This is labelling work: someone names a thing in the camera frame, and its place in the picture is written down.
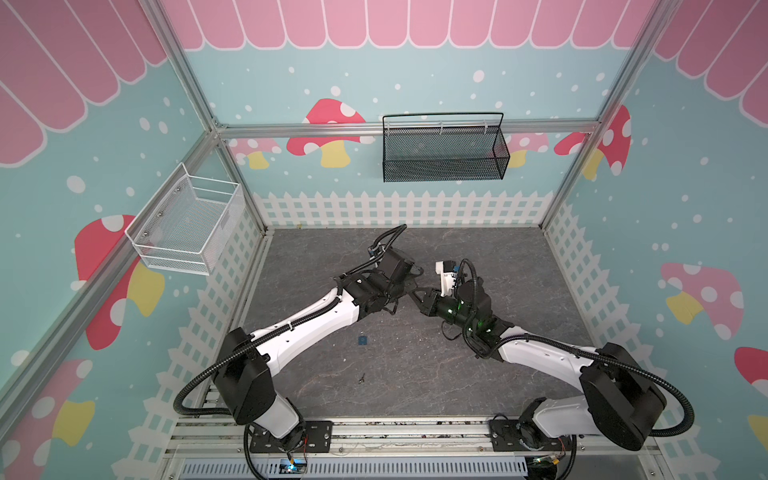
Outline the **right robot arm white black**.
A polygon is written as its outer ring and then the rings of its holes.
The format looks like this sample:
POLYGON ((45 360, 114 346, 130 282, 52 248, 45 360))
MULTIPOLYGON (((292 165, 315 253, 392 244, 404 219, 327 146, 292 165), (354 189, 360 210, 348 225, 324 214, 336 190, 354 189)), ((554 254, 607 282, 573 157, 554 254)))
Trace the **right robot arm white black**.
POLYGON ((522 365, 577 390, 563 399, 538 398, 519 424, 532 439, 601 435, 630 451, 651 436, 667 406, 659 385, 622 347, 579 347, 534 335, 494 314, 490 297, 473 281, 445 295, 434 288, 410 292, 420 312, 460 329, 479 358, 522 365))

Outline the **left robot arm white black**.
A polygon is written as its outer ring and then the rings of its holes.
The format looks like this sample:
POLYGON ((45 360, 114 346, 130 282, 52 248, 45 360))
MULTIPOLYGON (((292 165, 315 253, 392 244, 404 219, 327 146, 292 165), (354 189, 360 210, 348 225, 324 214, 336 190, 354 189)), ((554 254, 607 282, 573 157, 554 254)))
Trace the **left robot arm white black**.
POLYGON ((413 259, 392 248, 371 267, 338 277, 334 289, 294 316, 252 333, 230 331, 217 360, 234 359, 212 379, 235 423, 255 424, 280 440, 297 435, 302 417, 276 392, 273 377, 328 335, 370 314, 395 311, 413 268, 413 259))

